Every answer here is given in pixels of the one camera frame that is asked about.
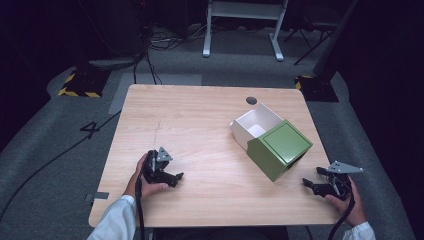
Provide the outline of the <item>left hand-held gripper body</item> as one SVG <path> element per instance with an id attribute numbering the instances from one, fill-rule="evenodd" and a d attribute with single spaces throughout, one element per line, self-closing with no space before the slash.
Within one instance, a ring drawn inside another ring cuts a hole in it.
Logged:
<path id="1" fill-rule="evenodd" d="M 158 150 L 149 150 L 142 167 L 142 174 L 146 181 L 148 183 L 166 183 L 167 185 L 171 181 L 178 181 L 175 175 L 164 171 L 172 160 L 173 158 L 163 147 Z"/>

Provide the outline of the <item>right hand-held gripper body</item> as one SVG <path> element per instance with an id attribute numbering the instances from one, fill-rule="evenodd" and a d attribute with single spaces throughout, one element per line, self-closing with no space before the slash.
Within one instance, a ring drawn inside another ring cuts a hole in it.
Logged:
<path id="1" fill-rule="evenodd" d="M 349 174 L 363 172 L 361 167 L 339 161 L 334 161 L 325 169 L 331 173 L 329 176 L 325 176 L 327 183 L 314 184 L 315 192 L 313 193 L 321 197 L 332 195 L 340 200 L 345 200 L 348 194 L 352 192 Z"/>

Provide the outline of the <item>green drawer cabinet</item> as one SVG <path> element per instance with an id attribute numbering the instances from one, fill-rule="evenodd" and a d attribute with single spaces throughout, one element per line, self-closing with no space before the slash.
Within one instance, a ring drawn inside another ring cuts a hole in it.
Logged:
<path id="1" fill-rule="evenodd" d="M 247 155 L 275 182 L 313 146 L 292 123 L 282 123 L 247 142 Z"/>

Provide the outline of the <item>white drawer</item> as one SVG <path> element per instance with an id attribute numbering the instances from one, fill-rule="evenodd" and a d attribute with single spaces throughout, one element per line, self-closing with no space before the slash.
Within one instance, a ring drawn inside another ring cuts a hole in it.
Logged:
<path id="1" fill-rule="evenodd" d="M 256 139 L 283 121 L 274 111 L 263 103 L 256 109 L 249 110 L 230 123 L 230 129 L 236 142 L 248 149 L 248 142 Z"/>

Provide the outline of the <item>person's left hand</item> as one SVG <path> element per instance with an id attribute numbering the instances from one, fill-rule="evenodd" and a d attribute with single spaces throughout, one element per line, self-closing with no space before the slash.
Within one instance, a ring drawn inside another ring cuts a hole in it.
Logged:
<path id="1" fill-rule="evenodd" d="M 138 180 L 138 176 L 140 174 L 142 165 L 146 157 L 147 157 L 147 154 L 144 154 L 137 162 L 136 169 L 134 173 L 132 174 L 132 176 L 130 177 L 127 187 L 123 192 L 124 195 L 129 195 L 129 196 L 132 196 L 133 198 L 136 197 L 136 182 Z M 149 184 L 147 182 L 144 182 L 142 186 L 142 190 L 141 190 L 142 192 L 141 199 L 144 200 L 147 197 L 151 196 L 152 194 L 167 190 L 168 188 L 169 186 L 166 183 Z"/>

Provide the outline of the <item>person's right hand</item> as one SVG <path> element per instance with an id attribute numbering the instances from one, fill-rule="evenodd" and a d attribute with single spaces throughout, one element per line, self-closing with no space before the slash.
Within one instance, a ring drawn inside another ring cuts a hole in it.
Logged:
<path id="1" fill-rule="evenodd" d="M 345 222 L 351 227 L 356 227 L 357 225 L 365 223 L 367 219 L 361 196 L 353 180 L 351 180 L 351 187 L 351 198 L 354 200 L 354 206 L 350 211 L 349 215 L 346 217 Z M 346 212 L 350 203 L 349 199 L 342 201 L 332 195 L 326 195 L 324 199 L 327 200 L 331 205 L 333 205 L 341 215 Z"/>

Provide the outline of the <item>grey floor tape piece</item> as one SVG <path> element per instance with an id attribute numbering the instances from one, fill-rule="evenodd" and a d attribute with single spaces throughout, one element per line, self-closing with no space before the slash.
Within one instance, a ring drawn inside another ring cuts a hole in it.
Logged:
<path id="1" fill-rule="evenodd" d="M 109 197 L 108 192 L 95 192 L 95 193 L 87 194 L 84 200 L 87 202 L 93 202 L 95 199 L 107 200 L 108 197 Z"/>

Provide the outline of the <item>black yellow striped stand base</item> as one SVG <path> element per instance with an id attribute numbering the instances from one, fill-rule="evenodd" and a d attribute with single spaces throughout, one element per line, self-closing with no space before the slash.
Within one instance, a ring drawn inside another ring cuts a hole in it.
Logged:
<path id="1" fill-rule="evenodd" d="M 100 98 L 109 79 L 110 71 L 95 70 L 82 73 L 74 69 L 58 92 L 59 96 Z"/>
<path id="2" fill-rule="evenodd" d="M 299 75 L 294 78 L 294 83 L 306 101 L 338 102 L 330 82 L 321 81 L 316 76 Z"/>

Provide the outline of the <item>dark stand with grey foot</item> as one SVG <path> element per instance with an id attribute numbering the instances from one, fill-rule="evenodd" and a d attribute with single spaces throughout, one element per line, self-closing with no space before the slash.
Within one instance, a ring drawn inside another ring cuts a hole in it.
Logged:
<path id="1" fill-rule="evenodd" d="M 109 53 L 95 63 L 100 69 L 121 69 L 138 62 L 149 45 L 147 0 L 91 0 L 94 16 L 89 20 Z"/>

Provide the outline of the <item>black tripod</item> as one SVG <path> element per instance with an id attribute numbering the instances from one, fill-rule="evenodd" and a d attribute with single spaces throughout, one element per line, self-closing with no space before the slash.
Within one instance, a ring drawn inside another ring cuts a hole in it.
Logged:
<path id="1" fill-rule="evenodd" d="M 337 24 L 329 24 L 323 22 L 307 23 L 290 30 L 289 34 L 284 38 L 288 42 L 295 36 L 300 37 L 308 50 L 303 53 L 295 62 L 295 65 L 300 64 L 306 57 L 319 48 L 325 41 L 330 39 L 337 30 Z"/>

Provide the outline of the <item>dark slanted stand pole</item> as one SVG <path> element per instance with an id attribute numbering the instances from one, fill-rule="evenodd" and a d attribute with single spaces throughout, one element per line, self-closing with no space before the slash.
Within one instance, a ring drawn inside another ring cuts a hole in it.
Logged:
<path id="1" fill-rule="evenodd" d="M 337 44 L 340 42 L 341 35 L 357 5 L 357 2 L 358 0 L 350 0 L 350 4 L 342 17 L 340 24 L 313 69 L 313 72 L 317 75 L 320 81 L 330 82 L 337 71 L 337 57 L 339 55 Z"/>

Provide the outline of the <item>white metal stand frame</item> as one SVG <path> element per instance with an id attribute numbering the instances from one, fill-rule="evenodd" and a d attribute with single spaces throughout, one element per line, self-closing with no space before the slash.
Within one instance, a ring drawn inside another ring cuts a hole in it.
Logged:
<path id="1" fill-rule="evenodd" d="M 206 14 L 206 35 L 202 55 L 208 58 L 211 54 L 212 18 L 229 17 L 259 20 L 273 20 L 276 22 L 274 32 L 269 34 L 269 39 L 277 61 L 284 60 L 283 53 L 278 43 L 278 36 L 287 9 L 288 0 L 279 4 L 260 4 L 246 2 L 224 2 L 209 0 Z"/>

